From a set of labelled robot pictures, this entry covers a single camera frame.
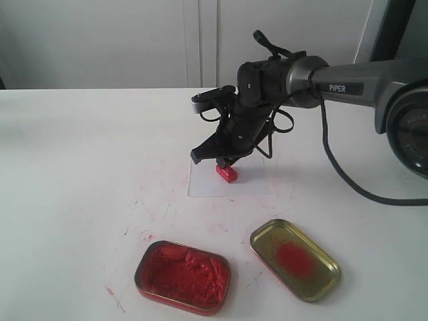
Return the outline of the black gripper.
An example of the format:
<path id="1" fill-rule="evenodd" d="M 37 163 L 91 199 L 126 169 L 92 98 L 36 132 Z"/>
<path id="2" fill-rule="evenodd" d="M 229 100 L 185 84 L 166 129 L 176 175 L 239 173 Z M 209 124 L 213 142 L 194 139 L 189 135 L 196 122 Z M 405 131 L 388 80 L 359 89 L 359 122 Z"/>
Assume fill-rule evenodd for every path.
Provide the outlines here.
<path id="1" fill-rule="evenodd" d="M 220 119 L 215 133 L 192 149 L 190 156 L 195 164 L 215 159 L 219 167 L 232 166 L 250 155 L 268 134 L 273 106 L 248 107 L 235 100 L 226 106 L 217 104 L 216 109 Z"/>

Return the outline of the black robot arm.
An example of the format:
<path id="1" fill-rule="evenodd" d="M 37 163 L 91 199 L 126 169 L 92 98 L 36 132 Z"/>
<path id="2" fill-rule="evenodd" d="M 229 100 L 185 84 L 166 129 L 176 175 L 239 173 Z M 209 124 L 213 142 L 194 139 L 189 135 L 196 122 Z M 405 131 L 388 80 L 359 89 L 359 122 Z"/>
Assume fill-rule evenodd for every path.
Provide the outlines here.
<path id="1" fill-rule="evenodd" d="M 318 56 L 274 59 L 240 66 L 236 86 L 193 96 L 193 110 L 219 112 L 216 131 L 191 151 L 199 163 L 227 167 L 248 156 L 274 127 L 280 106 L 311 109 L 322 100 L 374 108 L 374 127 L 386 134 L 396 157 L 427 176 L 427 60 L 410 58 L 329 66 Z"/>

